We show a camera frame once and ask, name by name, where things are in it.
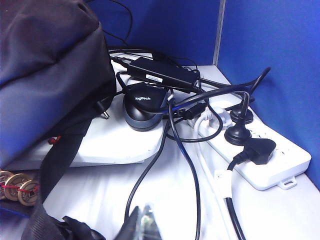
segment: electrical outlet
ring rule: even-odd
[[[235,104],[234,102],[225,101],[222,104],[224,108]],[[219,106],[218,104],[218,102],[211,103],[213,107]],[[256,165],[248,161],[236,165],[234,169],[257,190],[265,190],[276,185],[284,190],[288,190],[297,185],[295,176],[306,171],[311,160],[311,155],[266,126],[256,115],[254,115],[253,122],[245,126],[251,132],[253,138],[271,139],[275,141],[276,148],[268,164]],[[202,137],[209,136],[215,131],[216,129],[210,127],[208,120],[203,121],[199,127],[199,134]],[[243,151],[244,147],[228,143],[225,140],[224,134],[225,130],[221,131],[217,137],[209,140],[208,143],[230,163],[235,155]]]

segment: white cable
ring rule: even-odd
[[[212,115],[210,115],[210,113],[206,110],[197,119],[197,121],[195,122],[194,127],[193,127],[193,138],[198,138],[199,126],[200,126],[202,121],[209,120],[212,117]],[[223,219],[223,223],[224,223],[225,229],[227,231],[228,237],[229,237],[230,240],[236,240],[237,239],[236,232],[235,232],[234,226],[233,226],[233,224],[231,222],[231,218],[230,218],[227,206],[226,206],[223,198],[220,195],[218,186],[215,183],[214,177],[212,176],[212,174],[210,172],[210,169],[209,169],[209,167],[207,165],[207,162],[206,162],[206,160],[204,158],[204,155],[202,153],[201,146],[200,146],[199,142],[195,143],[195,150],[196,150],[196,155],[197,155],[197,157],[198,157],[198,159],[200,161],[202,170],[204,172],[204,175],[206,176],[206,178],[207,178],[207,180],[209,182],[209,185],[210,185],[210,187],[211,187],[211,189],[212,189],[212,191],[214,193],[215,200],[216,200],[217,205],[219,207],[219,210],[220,210],[220,213],[221,213],[221,216],[222,216],[222,219]]]

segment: label sticker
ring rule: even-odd
[[[215,170],[214,180],[219,188],[221,197],[232,198],[232,171]]]
[[[157,76],[152,76],[152,75],[149,75],[149,74],[146,74],[146,75],[145,75],[145,78],[146,78],[146,79],[151,79],[151,80],[156,81],[156,82],[159,82],[159,83],[162,83],[162,81],[163,81],[162,78],[157,77]]]

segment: black backpack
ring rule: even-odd
[[[116,80],[101,24],[81,0],[0,0],[0,168],[37,142],[61,136],[42,161],[35,206],[1,200],[30,216],[23,240],[102,240],[85,223],[49,216],[43,202],[73,161],[97,101]]]

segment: blue fabric panel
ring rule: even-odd
[[[212,65],[217,31],[219,0],[119,0],[131,9],[133,27],[130,45],[161,50]],[[130,23],[128,12],[109,0],[89,3],[108,32],[124,38]],[[122,44],[106,35],[109,45]],[[179,60],[182,64],[193,65]]]
[[[227,0],[218,67],[232,83],[256,78],[254,110],[306,149],[320,189],[320,1]]]

